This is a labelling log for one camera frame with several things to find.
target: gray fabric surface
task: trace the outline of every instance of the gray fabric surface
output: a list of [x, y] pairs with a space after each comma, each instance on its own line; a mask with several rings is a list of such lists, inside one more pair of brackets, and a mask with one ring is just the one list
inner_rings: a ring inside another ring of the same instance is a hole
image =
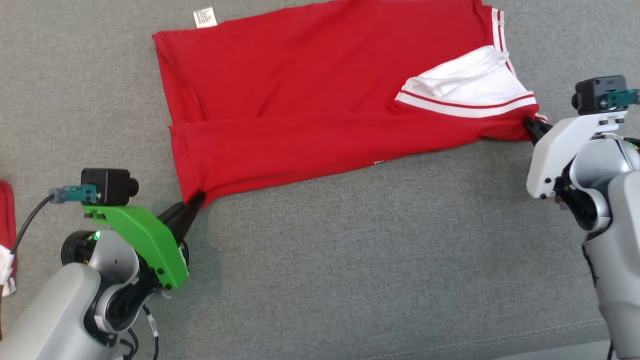
[[[151, 34], [298, 0], [0, 0], [0, 178], [19, 224], [83, 167], [128, 168], [133, 204], [179, 199]], [[522, 83], [552, 122], [573, 85], [640, 86], [637, 0], [490, 1]], [[623, 130], [640, 135], [633, 109]], [[150, 308], [160, 359], [491, 359], [607, 338], [571, 214], [525, 191], [527, 143], [483, 141], [232, 195], [189, 235], [191, 276]], [[78, 206], [45, 208], [21, 245], [10, 331], [60, 268]], [[152, 343], [136, 324], [140, 359]]]

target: white stripe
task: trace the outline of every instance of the white stripe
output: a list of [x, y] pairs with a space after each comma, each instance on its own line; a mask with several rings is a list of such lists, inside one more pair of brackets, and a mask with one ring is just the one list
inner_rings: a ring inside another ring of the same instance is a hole
[[493, 25], [493, 48], [498, 50], [498, 51], [502, 51], [502, 49], [500, 48], [500, 38], [498, 36], [498, 34], [500, 33], [500, 28], [498, 25], [498, 9], [496, 8], [492, 8], [491, 9], [491, 20], [492, 20], [492, 25]]
[[417, 108], [435, 111], [437, 113], [443, 113], [446, 115], [452, 115], [456, 117], [468, 117], [473, 119], [478, 119], [482, 117], [492, 117], [492, 116], [508, 113], [511, 110], [515, 110], [523, 106], [536, 104], [535, 97], [525, 97], [524, 99], [514, 101], [507, 105], [498, 106], [496, 108], [481, 108], [481, 109], [461, 108], [459, 106], [437, 104], [435, 102], [419, 99], [417, 97], [411, 96], [403, 92], [398, 93], [398, 95], [396, 96], [396, 100], [403, 102], [405, 104], [415, 106]]
[[547, 117], [542, 114], [536, 113], [536, 117], [544, 120], [545, 122], [549, 122], [549, 119], [547, 119]]
[[[502, 42], [500, 43], [500, 45], [502, 46], [502, 51], [507, 51], [507, 42], [504, 39], [504, 12], [502, 10], [500, 10], [500, 22], [498, 23], [498, 25], [500, 28], [500, 36], [502, 37]], [[511, 59], [507, 59], [507, 64], [509, 64], [509, 69], [511, 69], [513, 75], [516, 76], [516, 70], [513, 68]]]

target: clothing label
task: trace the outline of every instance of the clothing label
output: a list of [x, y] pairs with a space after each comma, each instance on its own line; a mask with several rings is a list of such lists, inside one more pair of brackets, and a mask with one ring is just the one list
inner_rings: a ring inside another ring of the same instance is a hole
[[216, 21], [216, 14], [213, 13], [213, 8], [206, 8], [193, 12], [193, 19], [196, 20], [196, 28], [210, 28], [211, 26], [218, 25]]

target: red cloth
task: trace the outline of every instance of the red cloth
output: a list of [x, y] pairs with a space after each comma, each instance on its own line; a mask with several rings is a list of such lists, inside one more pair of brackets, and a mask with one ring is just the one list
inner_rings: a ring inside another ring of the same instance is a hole
[[483, 137], [527, 139], [522, 119], [537, 104], [479, 119], [394, 100], [428, 69], [504, 50], [500, 15], [481, 0], [336, 0], [156, 33], [183, 198], [202, 190], [208, 203]]
[[[11, 249], [15, 243], [15, 215], [13, 212], [13, 193], [11, 186], [0, 180], [0, 246]], [[17, 260], [13, 261], [13, 273]]]

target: connector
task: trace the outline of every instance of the connector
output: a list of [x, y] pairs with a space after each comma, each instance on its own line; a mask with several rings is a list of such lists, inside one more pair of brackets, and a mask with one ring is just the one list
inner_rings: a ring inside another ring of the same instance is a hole
[[54, 198], [49, 201], [50, 204], [62, 204], [67, 201], [96, 203], [102, 195], [98, 194], [97, 187], [91, 184], [53, 188], [49, 190], [49, 195], [52, 194]]
[[627, 108], [631, 104], [640, 105], [640, 89], [628, 89], [609, 92], [603, 99], [606, 108]]

